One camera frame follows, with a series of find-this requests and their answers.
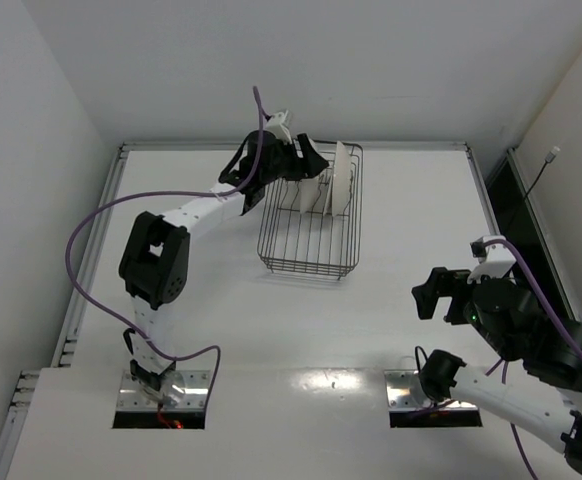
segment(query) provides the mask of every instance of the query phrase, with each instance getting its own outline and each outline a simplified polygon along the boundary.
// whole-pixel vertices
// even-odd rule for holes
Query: gray wall
[[[582,0],[24,0],[96,125],[242,138],[250,86],[318,137],[468,140],[488,169],[582,46]]]
[[[18,372],[49,364],[64,245],[112,154],[22,3],[0,0],[0,430]]]
[[[560,156],[530,198],[576,295],[582,319],[582,53],[520,146],[519,168],[526,185],[553,145],[560,147]]]

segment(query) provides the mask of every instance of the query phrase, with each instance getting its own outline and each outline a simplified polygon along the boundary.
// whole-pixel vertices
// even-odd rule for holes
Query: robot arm
[[[427,282],[413,288],[418,316],[432,318],[438,298],[451,297],[445,322],[473,326],[503,360],[522,360],[527,373],[556,387],[575,411],[547,411],[439,350],[422,369],[423,389],[433,399],[466,400],[520,426],[563,453],[582,474],[582,360],[560,337],[535,295],[502,278],[515,258],[501,245],[484,247],[494,238],[471,245],[480,262],[473,272],[434,268]],[[562,324],[582,349],[582,323],[562,319]]]
[[[288,120],[288,112],[279,112],[269,119],[257,166],[255,131],[245,138],[205,197],[160,215],[144,212],[136,218],[119,274],[132,297],[135,324],[160,351],[173,354],[170,339],[175,325],[170,310],[186,285],[191,242],[253,209],[264,197],[268,184],[278,179],[313,178],[328,166],[305,134],[297,137],[302,155],[298,154],[289,134]],[[133,357],[131,374],[147,393],[161,401],[165,396],[163,384],[170,383],[163,380],[175,363],[157,355],[132,329],[124,333],[124,339]]]

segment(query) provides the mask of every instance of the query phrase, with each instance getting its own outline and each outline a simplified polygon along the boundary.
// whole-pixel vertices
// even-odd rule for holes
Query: dish rack
[[[267,187],[258,238],[258,255],[272,272],[341,279],[360,260],[362,163],[360,145],[344,143],[351,156],[349,202],[340,215],[323,214],[333,176],[336,142],[314,141],[329,162],[319,175],[319,196],[300,213],[299,182],[278,180]]]

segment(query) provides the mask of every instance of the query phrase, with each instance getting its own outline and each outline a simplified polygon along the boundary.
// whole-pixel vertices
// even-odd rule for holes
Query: white table
[[[207,188],[231,154],[132,151],[117,195]],[[124,327],[87,307],[71,368],[42,372],[8,478],[526,478],[508,424],[487,412],[482,428],[389,428],[382,371],[413,367],[416,344],[475,365],[496,360],[470,327],[442,321],[448,302],[433,320],[418,320],[410,293],[432,267],[475,265],[469,242],[489,233],[479,192],[463,150],[367,148],[360,263],[332,285],[266,271],[256,255],[259,210],[193,245],[174,338],[182,352],[223,349],[205,430],[111,428],[128,368]],[[131,318],[117,267],[133,220],[181,203],[154,198],[114,209],[91,288],[98,299]],[[209,355],[180,368],[212,365]],[[325,392],[312,388],[315,374],[305,367],[362,370]],[[560,403],[518,366],[510,372],[538,401]],[[522,438],[541,478],[576,477],[558,454]]]

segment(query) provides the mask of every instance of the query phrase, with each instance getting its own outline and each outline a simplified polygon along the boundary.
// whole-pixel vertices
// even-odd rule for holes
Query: black wire dish rack
[[[351,156],[349,202],[340,215],[324,214],[333,176],[336,142],[315,141],[329,162],[319,175],[319,196],[300,213],[298,182],[278,180],[267,187],[258,238],[258,255],[269,270],[339,280],[360,260],[362,160],[360,145],[344,143]]]

